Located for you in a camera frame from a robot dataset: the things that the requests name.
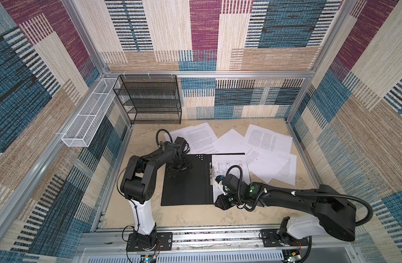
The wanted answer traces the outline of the orange black file folder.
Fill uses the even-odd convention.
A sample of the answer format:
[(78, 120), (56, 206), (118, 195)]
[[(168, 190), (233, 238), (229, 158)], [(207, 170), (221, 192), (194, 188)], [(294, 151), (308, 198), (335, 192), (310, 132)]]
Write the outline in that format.
[(212, 155), (187, 155), (186, 158), (191, 161), (192, 168), (175, 178), (167, 175), (166, 166), (160, 202), (162, 207), (214, 204)]

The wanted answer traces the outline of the white paper technical drawing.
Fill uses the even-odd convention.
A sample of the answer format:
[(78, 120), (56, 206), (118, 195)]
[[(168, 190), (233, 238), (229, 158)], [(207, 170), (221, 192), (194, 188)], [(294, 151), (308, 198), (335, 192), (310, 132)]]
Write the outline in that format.
[(238, 165), (243, 171), (243, 181), (250, 185), (250, 174), (247, 164), (246, 155), (243, 154), (224, 154), (212, 155), (212, 184), (213, 184), (213, 203), (216, 202), (217, 198), (224, 194), (222, 186), (215, 180), (217, 176), (225, 176), (227, 170), (233, 166)]

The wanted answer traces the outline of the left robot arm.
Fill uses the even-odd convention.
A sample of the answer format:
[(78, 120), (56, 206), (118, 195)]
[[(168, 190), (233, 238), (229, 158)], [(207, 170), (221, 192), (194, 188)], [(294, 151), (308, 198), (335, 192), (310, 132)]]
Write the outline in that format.
[(157, 150), (143, 156), (132, 156), (123, 170), (124, 175), (119, 189), (133, 208), (135, 225), (133, 233), (129, 236), (129, 243), (147, 250), (158, 244), (151, 206), (157, 171), (167, 163), (171, 165), (173, 173), (187, 171), (192, 167), (186, 158), (190, 152), (189, 143), (182, 137), (172, 139), (165, 129), (158, 130), (156, 135), (160, 132), (165, 132), (170, 140), (162, 142), (156, 137)]

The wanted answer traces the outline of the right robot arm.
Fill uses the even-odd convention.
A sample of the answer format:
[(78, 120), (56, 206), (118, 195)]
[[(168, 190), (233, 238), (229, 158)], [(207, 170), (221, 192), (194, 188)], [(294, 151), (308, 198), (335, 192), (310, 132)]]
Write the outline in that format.
[(339, 194), (328, 185), (297, 190), (264, 183), (247, 184), (243, 173), (233, 175), (238, 165), (231, 166), (225, 175), (218, 175), (215, 182), (222, 188), (215, 206), (228, 210), (237, 207), (253, 212), (258, 207), (281, 207), (304, 212), (302, 217), (285, 217), (278, 230), (282, 243), (300, 241), (312, 236), (328, 234), (345, 242), (355, 241), (355, 229), (369, 222), (374, 210), (361, 198)]

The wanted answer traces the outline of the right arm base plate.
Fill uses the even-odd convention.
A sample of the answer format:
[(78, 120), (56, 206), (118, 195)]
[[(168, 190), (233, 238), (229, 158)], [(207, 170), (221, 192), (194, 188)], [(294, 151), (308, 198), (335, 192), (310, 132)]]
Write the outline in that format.
[(259, 232), (259, 239), (264, 247), (303, 247), (309, 245), (308, 238), (297, 240), (286, 232), (279, 233), (278, 229), (263, 229)]

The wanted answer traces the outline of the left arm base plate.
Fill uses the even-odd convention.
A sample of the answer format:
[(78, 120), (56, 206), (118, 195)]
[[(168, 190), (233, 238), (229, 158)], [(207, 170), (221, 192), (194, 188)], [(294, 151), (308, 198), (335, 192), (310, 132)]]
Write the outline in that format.
[(173, 242), (172, 232), (154, 232), (149, 235), (141, 235), (132, 232), (128, 237), (127, 252), (155, 251), (160, 246), (160, 251), (171, 251)]

